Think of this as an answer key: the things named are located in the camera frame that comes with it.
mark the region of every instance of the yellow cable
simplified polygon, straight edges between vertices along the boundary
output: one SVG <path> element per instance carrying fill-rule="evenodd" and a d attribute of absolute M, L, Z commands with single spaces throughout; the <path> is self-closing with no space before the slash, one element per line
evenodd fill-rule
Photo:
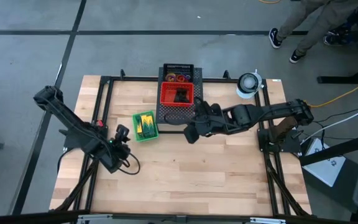
<path fill-rule="evenodd" d="M 342 94 L 341 96 L 338 96 L 338 97 L 335 98 L 335 99 L 332 99 L 332 100 L 330 100 L 330 101 L 328 101 L 328 102 L 325 102 L 325 103 L 323 103 L 323 104 L 320 104 L 320 105 L 310 105 L 310 104 L 308 104 L 306 101 L 305 101 L 305 102 L 306 102 L 306 104 L 307 104 L 308 106 L 310 106 L 311 108 L 319 108 L 319 107 L 328 105 L 328 104 L 330 104 L 330 103 L 332 103 L 332 102 L 334 102 L 334 101 L 336 101 L 336 100 L 342 98 L 343 96 L 349 95 L 349 94 L 353 93 L 353 92 L 356 91 L 356 90 L 358 90 L 358 87 L 354 88 L 354 89 L 351 90 L 351 91 L 348 91 L 347 93 Z"/>
<path fill-rule="evenodd" d="M 269 2 L 269 1 L 264 1 L 264 0 L 258 0 L 258 1 L 263 2 L 265 4 L 276 4 L 276 3 L 279 3 L 281 0 L 274 1 L 274 2 Z"/>

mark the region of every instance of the wooden table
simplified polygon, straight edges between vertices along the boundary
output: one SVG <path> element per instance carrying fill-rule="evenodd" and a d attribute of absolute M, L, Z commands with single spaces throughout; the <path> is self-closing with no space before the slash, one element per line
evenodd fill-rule
<path fill-rule="evenodd" d="M 99 80 L 100 76 L 83 77 L 75 113 L 84 121 L 91 121 Z M 267 80 L 267 85 L 271 104 L 285 101 L 280 80 Z M 255 103 L 239 98 L 235 83 L 204 83 L 203 88 L 205 100 L 219 103 L 222 108 Z M 104 89 L 101 105 L 107 87 Z M 117 124 L 130 129 L 132 140 L 128 145 L 140 160 L 141 171 L 137 175 L 110 174 L 99 165 L 92 212 L 272 215 L 257 125 L 235 135 L 200 137 L 195 144 L 188 144 L 182 134 L 160 134 L 158 139 L 136 142 L 131 116 L 155 110 L 156 101 L 157 82 L 114 82 L 107 122 L 109 136 L 114 136 Z M 287 153 L 280 155 L 289 191 L 311 213 L 298 159 Z M 75 150 L 62 159 L 50 208 L 58 207 L 77 184 L 83 156 L 81 150 Z M 129 161 L 132 164 L 129 171 L 136 171 L 135 161 Z M 80 208 L 85 206 L 87 192 L 86 185 Z M 283 213 L 277 186 L 276 195 L 279 211 Z"/>

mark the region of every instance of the sneaker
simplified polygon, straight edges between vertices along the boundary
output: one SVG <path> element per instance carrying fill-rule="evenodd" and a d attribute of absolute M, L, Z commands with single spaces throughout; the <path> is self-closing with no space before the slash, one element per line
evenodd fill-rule
<path fill-rule="evenodd" d="M 328 31 L 326 35 L 345 35 L 349 32 L 350 30 L 346 26 L 340 26 L 338 28 Z"/>
<path fill-rule="evenodd" d="M 291 63 L 298 63 L 299 59 L 304 57 L 304 55 L 297 56 L 295 52 L 296 52 L 296 50 L 293 51 L 292 56 L 290 57 L 290 62 Z"/>
<path fill-rule="evenodd" d="M 323 37 L 323 42 L 325 45 L 329 46 L 344 46 L 349 44 L 346 39 L 346 35 L 326 35 Z"/>
<path fill-rule="evenodd" d="M 281 47 L 282 41 L 277 40 L 277 28 L 273 28 L 268 33 L 268 38 L 270 39 L 270 43 L 272 43 L 272 46 L 274 49 L 279 49 Z"/>

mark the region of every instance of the person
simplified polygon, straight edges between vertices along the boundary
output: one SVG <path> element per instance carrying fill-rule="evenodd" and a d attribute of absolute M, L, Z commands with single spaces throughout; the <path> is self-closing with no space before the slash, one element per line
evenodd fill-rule
<path fill-rule="evenodd" d="M 335 28 L 328 31 L 324 36 L 323 42 L 326 45 L 348 45 L 352 42 L 358 41 L 358 31 L 352 31 L 352 26 L 358 23 L 358 8 L 352 13 L 347 21 Z"/>
<path fill-rule="evenodd" d="M 291 63 L 297 63 L 329 30 L 341 25 L 358 7 L 358 0 L 301 0 L 280 29 L 270 30 L 269 39 L 273 48 L 279 49 L 285 38 L 319 7 L 323 7 L 323 11 L 292 53 Z"/>

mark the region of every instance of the concrete floor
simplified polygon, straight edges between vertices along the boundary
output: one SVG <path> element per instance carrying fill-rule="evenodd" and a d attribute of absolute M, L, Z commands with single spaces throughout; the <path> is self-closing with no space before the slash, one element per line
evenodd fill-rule
<path fill-rule="evenodd" d="M 298 2 L 262 4 L 256 0 L 88 1 L 79 30 L 269 30 L 279 26 Z M 0 29 L 71 30 L 80 0 L 12 2 L 0 0 Z M 183 11 L 177 9 L 185 5 Z M 298 30 L 308 30 L 318 12 Z M 73 109 L 83 75 L 156 76 L 163 63 L 192 63 L 205 77 L 232 77 L 258 69 L 264 78 L 283 80 L 286 98 L 310 103 L 330 100 L 354 85 L 319 85 L 318 75 L 350 75 L 358 71 L 357 47 L 313 47 L 296 65 L 288 62 L 301 37 L 290 37 L 274 50 L 266 36 L 120 35 L 77 36 L 64 74 L 65 103 Z M 54 83 L 68 36 L 0 36 L 0 215 L 9 212 L 16 186 L 35 138 L 42 111 L 32 96 Z M 316 119 L 358 107 L 358 91 L 313 111 Z M 30 186 L 24 213 L 45 212 L 56 178 L 63 126 L 52 118 Z M 317 126 L 305 127 L 307 133 Z M 358 118 L 333 127 L 327 136 L 358 137 Z M 327 139 L 333 145 L 341 141 Z M 346 155 L 358 162 L 358 151 Z M 319 217 L 348 220 L 350 212 L 308 187 L 312 211 Z"/>

